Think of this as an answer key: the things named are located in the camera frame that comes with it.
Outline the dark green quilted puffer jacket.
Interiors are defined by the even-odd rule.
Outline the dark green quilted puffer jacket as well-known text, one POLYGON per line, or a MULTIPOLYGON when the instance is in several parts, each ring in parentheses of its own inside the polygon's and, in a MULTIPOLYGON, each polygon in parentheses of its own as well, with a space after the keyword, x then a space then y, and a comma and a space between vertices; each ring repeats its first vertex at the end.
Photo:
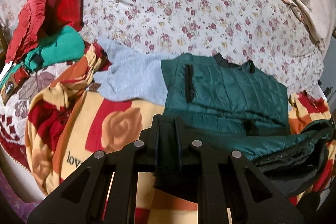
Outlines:
POLYGON ((289 96, 252 61, 185 54, 163 60, 161 69, 164 115, 180 117, 217 151, 240 151, 285 196, 301 194, 326 172, 332 120, 300 114, 299 94, 289 96))

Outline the red satin jacket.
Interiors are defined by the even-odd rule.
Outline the red satin jacket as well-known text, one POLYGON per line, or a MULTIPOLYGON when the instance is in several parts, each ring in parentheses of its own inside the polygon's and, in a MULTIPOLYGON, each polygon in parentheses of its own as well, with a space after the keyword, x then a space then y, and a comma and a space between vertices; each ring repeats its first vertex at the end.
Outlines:
POLYGON ((18 14, 18 26, 6 52, 5 62, 17 62, 38 46, 41 38, 64 26, 82 29, 83 0, 28 0, 18 14))

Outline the light grey fleece garment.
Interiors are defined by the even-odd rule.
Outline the light grey fleece garment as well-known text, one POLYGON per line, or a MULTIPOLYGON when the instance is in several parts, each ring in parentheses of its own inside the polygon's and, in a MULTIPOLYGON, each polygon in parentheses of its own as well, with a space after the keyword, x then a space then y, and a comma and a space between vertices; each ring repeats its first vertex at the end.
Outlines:
POLYGON ((142 99, 156 105, 165 104, 168 91, 161 61, 177 55, 145 54, 103 37, 99 37, 97 43, 111 63, 108 70, 93 75, 94 82, 100 84, 98 92, 105 99, 115 102, 142 99))

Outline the teal green sweater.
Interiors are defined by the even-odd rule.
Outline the teal green sweater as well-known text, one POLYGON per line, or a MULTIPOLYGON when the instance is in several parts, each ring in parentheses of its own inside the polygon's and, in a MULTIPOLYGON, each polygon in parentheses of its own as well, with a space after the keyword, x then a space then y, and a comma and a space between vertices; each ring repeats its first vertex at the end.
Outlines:
POLYGON ((79 60, 84 55, 84 40, 71 26, 65 26, 51 36, 39 41, 38 46, 30 50, 23 61, 29 72, 62 63, 79 60))

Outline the yellow red rose blanket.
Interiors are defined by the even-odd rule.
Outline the yellow red rose blanket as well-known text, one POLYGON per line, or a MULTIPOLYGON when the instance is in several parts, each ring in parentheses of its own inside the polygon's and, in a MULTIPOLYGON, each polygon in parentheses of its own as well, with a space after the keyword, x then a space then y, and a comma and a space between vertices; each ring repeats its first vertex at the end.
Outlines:
MULTIPOLYGON (((104 51, 86 46, 84 56, 65 70, 30 104, 25 129, 27 161, 43 194, 48 196, 92 153, 115 152, 138 139, 163 106, 144 100, 112 102, 94 89, 93 74, 103 67, 104 51)), ((331 118, 329 106, 304 92, 290 96, 289 124, 299 134, 308 122, 331 118)), ((328 160, 317 182, 298 196, 324 190, 332 177, 335 140, 327 143, 328 160)), ((135 223, 197 223, 197 205, 153 188, 152 174, 139 174, 135 223)))

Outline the purple floral fabric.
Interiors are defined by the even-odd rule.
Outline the purple floral fabric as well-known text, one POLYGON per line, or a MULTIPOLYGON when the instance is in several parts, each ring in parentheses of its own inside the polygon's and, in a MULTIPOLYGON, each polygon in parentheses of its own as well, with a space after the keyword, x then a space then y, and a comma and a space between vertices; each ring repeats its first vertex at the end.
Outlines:
POLYGON ((1 170, 1 223, 27 223, 40 201, 24 202, 13 191, 1 170))

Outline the floral white duvet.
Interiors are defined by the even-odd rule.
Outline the floral white duvet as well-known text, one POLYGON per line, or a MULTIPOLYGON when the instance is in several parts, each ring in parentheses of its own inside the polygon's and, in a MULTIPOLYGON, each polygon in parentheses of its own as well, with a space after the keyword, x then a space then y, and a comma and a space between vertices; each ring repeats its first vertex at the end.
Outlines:
POLYGON ((289 93, 319 96, 322 54, 282 0, 84 0, 83 22, 89 43, 103 36, 144 53, 252 60, 289 93))

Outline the white maroon patterned blanket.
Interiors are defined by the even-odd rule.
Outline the white maroon patterned blanket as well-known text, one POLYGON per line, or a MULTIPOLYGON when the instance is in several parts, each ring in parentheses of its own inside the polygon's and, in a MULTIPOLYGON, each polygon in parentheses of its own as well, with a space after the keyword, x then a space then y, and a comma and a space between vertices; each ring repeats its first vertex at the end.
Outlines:
POLYGON ((1 147, 26 169, 29 169, 29 165, 25 147, 25 125, 30 103, 72 64, 72 61, 57 63, 33 73, 6 104, 1 104, 1 147))

